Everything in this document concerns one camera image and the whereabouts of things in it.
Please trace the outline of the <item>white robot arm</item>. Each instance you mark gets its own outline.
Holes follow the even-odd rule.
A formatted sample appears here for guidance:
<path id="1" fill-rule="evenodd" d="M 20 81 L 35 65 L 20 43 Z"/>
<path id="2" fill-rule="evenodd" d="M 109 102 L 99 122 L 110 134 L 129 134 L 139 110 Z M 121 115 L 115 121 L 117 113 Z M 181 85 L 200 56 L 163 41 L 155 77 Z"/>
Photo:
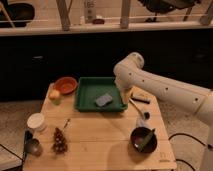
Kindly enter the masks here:
<path id="1" fill-rule="evenodd" d="M 207 147 L 204 150 L 200 171 L 213 169 L 213 90 L 188 84 L 143 70 L 144 58 L 137 52 L 130 53 L 113 69 L 115 84 L 122 102 L 129 102 L 133 86 L 141 88 L 159 99 L 168 101 L 194 114 L 209 126 Z"/>

